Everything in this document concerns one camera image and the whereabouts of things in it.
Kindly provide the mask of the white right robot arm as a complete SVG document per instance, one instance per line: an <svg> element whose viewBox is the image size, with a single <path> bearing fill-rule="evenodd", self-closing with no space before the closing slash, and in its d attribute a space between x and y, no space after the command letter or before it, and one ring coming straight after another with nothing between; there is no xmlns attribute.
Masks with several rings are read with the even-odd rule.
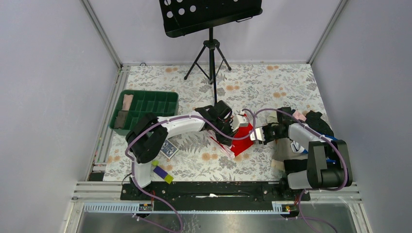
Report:
<svg viewBox="0 0 412 233"><path fill-rule="evenodd" d="M303 160L285 160L287 182L279 186L279 195L291 200L298 189L340 190L353 182L347 144L312 129L292 116L288 108L276 110L277 122L256 130L263 144L287 138L295 150L303 149Z"/></svg>

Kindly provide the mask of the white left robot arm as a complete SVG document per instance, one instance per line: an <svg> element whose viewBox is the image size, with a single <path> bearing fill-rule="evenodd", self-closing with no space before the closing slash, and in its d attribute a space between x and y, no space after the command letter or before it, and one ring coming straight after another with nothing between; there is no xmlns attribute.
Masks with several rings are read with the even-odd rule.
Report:
<svg viewBox="0 0 412 233"><path fill-rule="evenodd" d="M151 192L151 163L158 156L164 142L174 136L190 132L211 132L221 145L230 148L240 122L224 102L195 108L186 115L155 116L146 114L127 134L125 155L131 159L132 193L140 200Z"/></svg>

